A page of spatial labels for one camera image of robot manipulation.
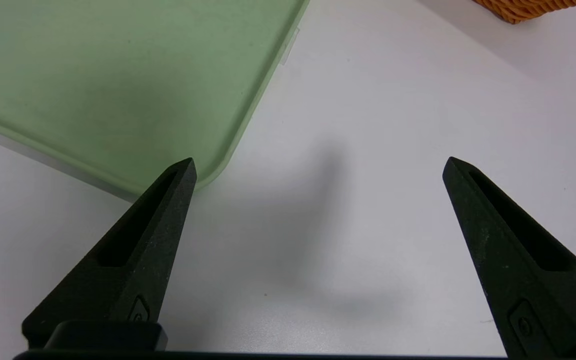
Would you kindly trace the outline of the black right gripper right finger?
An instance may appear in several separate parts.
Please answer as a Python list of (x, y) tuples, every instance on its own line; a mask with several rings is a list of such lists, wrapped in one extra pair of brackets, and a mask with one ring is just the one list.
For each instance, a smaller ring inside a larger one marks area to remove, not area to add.
[(576, 256), (480, 169), (442, 179), (510, 359), (576, 359)]

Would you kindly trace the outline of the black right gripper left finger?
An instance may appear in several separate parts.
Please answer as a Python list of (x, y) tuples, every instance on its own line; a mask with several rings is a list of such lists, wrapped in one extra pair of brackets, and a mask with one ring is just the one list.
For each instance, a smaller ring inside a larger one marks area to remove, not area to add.
[(167, 167), (22, 322), (31, 350), (69, 321), (157, 322), (197, 172)]

